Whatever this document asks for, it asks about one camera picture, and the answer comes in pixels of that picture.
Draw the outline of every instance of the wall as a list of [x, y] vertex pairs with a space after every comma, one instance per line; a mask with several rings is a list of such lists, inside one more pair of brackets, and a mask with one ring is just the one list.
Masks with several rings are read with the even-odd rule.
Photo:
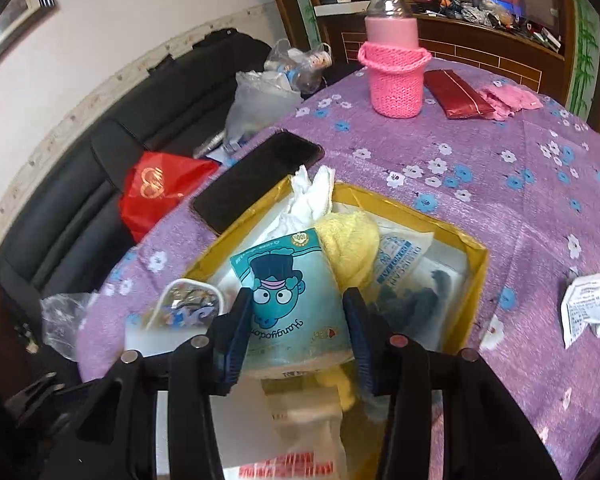
[[[56, 0], [0, 61], [0, 199], [49, 131], [116, 71], [197, 25], [272, 1]], [[267, 43], [284, 35], [278, 16], [258, 19], [246, 32]]]

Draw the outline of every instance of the gold logo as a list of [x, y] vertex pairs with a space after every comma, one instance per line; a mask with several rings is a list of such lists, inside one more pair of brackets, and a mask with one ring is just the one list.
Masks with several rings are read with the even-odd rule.
[[309, 235], [307, 233], [296, 233], [291, 235], [291, 243], [297, 247], [304, 247], [309, 243]]
[[140, 194], [144, 198], [158, 198], [164, 193], [162, 170], [160, 168], [144, 168], [141, 178]]

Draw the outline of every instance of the black phone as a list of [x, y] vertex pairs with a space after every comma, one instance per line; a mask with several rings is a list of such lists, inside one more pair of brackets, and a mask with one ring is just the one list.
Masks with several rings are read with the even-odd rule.
[[323, 157], [319, 144], [281, 130], [191, 199], [189, 208], [222, 234], [285, 176], [302, 164], [308, 169]]

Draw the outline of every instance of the purple tablecloth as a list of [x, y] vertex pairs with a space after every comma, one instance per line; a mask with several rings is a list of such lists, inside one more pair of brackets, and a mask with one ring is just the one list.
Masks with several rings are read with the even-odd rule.
[[[452, 68], [476, 89], [510, 83], [439, 59], [428, 68]], [[548, 97], [543, 109], [499, 123], [447, 120], [425, 94], [416, 118], [380, 116], [360, 71], [316, 94], [238, 155], [282, 126], [321, 144], [322, 163], [336, 169], [337, 179], [452, 222], [485, 244], [490, 268], [469, 345], [477, 348], [491, 325], [483, 357], [563, 478], [573, 479], [600, 431], [600, 339], [587, 330], [565, 350], [558, 312], [570, 275], [600, 272], [600, 136]], [[84, 380], [104, 375], [120, 354], [125, 317], [155, 301], [214, 240], [188, 203], [165, 217], [104, 284], [78, 337]], [[441, 442], [436, 424], [434, 445]], [[439, 477], [439, 457], [432, 467]]]

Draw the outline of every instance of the picture frame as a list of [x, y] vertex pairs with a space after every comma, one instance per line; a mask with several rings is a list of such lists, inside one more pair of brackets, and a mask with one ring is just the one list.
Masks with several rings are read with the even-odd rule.
[[55, 6], [54, 0], [10, 0], [0, 14], [0, 56]]

